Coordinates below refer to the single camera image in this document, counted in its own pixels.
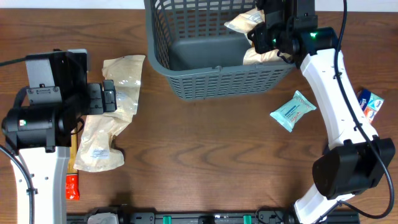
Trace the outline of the beige paper pouch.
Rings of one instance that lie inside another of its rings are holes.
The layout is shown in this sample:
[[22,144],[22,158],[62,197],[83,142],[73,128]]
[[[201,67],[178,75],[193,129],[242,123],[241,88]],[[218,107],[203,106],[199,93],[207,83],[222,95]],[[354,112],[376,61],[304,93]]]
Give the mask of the beige paper pouch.
[[85,172],[103,172],[123,166],[123,153],[111,144],[131,121],[129,114],[87,116],[73,167]]
[[[247,36],[248,32],[251,31],[256,25],[265,21],[265,15],[263,11],[259,11],[256,7],[251,9],[250,11],[239,14],[231,21],[227,21],[224,25],[241,34]],[[287,60],[292,59],[292,56],[286,53],[279,53],[277,49],[268,51],[264,54],[258,54],[255,51],[254,44],[251,40],[246,38],[249,44],[252,45],[250,49],[248,49],[243,58],[244,65],[252,65],[257,63],[264,62],[278,62],[283,61],[283,57]]]
[[113,116],[132,120],[137,113],[145,55],[128,55],[103,62],[103,76],[116,89],[117,109]]

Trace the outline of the teal wet wipes packet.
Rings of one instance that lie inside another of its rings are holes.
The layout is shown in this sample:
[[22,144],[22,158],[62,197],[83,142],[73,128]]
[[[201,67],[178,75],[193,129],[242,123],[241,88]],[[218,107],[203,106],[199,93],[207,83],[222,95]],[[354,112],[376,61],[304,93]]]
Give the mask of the teal wet wipes packet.
[[298,90],[293,98],[273,111],[270,116],[274,118],[288,132],[292,132],[296,122],[306,113],[316,110],[316,106],[309,102]]

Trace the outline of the colourful Kleenex tissue multipack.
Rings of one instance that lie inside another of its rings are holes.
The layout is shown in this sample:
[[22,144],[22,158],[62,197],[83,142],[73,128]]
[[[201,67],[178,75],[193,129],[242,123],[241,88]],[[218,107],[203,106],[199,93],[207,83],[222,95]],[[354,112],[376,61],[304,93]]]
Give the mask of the colourful Kleenex tissue multipack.
[[357,94],[357,99],[365,117],[372,123],[384,99],[365,88]]

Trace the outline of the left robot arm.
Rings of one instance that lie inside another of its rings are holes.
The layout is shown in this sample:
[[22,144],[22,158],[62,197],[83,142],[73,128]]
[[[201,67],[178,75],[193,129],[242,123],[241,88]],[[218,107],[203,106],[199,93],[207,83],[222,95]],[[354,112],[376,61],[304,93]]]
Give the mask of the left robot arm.
[[73,129],[84,115],[116,110],[111,80],[73,89],[68,98],[58,86],[26,88],[29,106],[17,96],[3,119],[4,153],[10,157],[17,191],[18,223],[66,223],[66,180]]

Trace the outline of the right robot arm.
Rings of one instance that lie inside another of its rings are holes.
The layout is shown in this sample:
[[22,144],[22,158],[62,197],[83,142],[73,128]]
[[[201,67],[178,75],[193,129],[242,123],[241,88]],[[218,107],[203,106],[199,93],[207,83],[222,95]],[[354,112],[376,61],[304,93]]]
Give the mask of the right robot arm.
[[313,0],[257,0],[265,21],[248,38],[257,53],[277,49],[290,55],[308,81],[328,135],[328,152],[314,162],[313,185],[285,213],[285,223],[321,223],[337,207],[386,179],[396,152],[365,117],[349,81],[343,33],[320,27]]

